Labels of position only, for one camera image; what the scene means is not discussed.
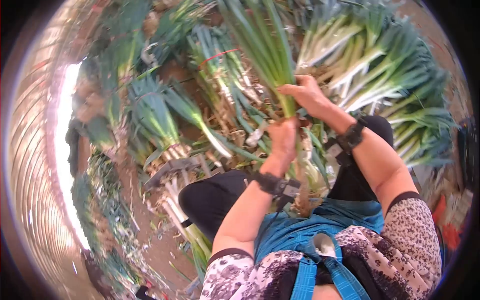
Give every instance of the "red string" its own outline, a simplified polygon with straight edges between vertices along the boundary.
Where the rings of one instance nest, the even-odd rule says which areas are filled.
[[[139,30],[140,30],[140,29],[137,28],[137,29],[133,29],[133,30],[131,30],[131,31],[128,31],[128,32],[119,34],[118,36],[112,36],[112,37],[110,38],[110,41],[113,41],[113,40],[116,39],[116,38],[124,37],[124,36],[126,36],[127,34],[129,34],[129,33],[137,32],[137,31],[139,31]]]
[[[210,57],[209,59],[205,59],[204,61],[202,61],[202,63],[201,63],[200,65],[198,65],[198,68],[200,68],[200,67],[201,67],[204,63],[206,63],[207,61],[212,60],[212,59],[214,59],[214,58],[217,57],[217,56],[220,56],[220,55],[222,55],[222,54],[229,53],[229,52],[232,52],[232,51],[237,51],[237,50],[240,50],[240,48],[230,49],[230,50],[227,50],[227,51],[218,53],[218,54]]]
[[[149,92],[149,93],[146,93],[146,94],[144,94],[144,95],[141,95],[140,97],[138,97],[136,103],[138,103],[138,101],[140,101],[140,99],[142,99],[142,98],[145,97],[145,96],[156,95],[156,94],[157,94],[157,92]]]

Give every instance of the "greenhouse wall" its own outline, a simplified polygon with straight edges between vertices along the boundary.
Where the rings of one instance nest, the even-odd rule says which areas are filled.
[[[10,181],[14,229],[39,272],[29,276],[43,277],[59,299],[103,298],[88,278],[81,244],[66,214],[54,148],[56,107],[75,47],[72,41],[92,4],[66,1],[31,49],[11,105],[7,164],[3,166],[7,170],[3,176]]]

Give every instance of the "blue apron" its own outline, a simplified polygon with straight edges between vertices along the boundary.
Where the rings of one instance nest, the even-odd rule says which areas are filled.
[[[275,214],[265,216],[259,232],[271,221]],[[343,299],[369,300],[365,289],[355,276],[342,264],[342,251],[335,235],[348,226],[363,226],[380,233],[384,226],[382,207],[376,201],[353,202],[324,198],[324,202],[312,212],[309,218],[291,218],[282,212],[267,229],[258,247],[255,263],[268,254],[280,250],[293,250],[306,254],[299,264],[299,270],[290,299],[311,300],[317,264],[323,261],[332,276]],[[319,255],[315,250],[313,237],[318,233],[328,235],[335,246],[335,256]]]

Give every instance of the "woman's right hand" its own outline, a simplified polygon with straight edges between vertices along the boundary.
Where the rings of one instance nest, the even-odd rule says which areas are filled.
[[[317,81],[309,75],[295,75],[297,84],[285,84],[279,86],[277,91],[284,95],[290,95],[304,107],[308,114],[317,119],[324,120],[328,116],[334,104],[325,97]]]

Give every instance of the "wrist band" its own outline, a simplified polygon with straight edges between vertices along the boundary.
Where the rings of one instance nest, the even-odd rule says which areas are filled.
[[[253,174],[252,179],[258,182],[262,191],[271,194],[274,198],[288,197],[291,198],[289,202],[293,202],[299,194],[300,182],[294,179],[285,180],[270,173],[261,174],[258,172]]]
[[[357,123],[349,126],[347,131],[338,135],[336,138],[330,138],[325,144],[327,152],[335,157],[339,164],[349,166],[352,163],[352,150],[362,141],[361,132],[367,125],[367,122],[360,118]]]

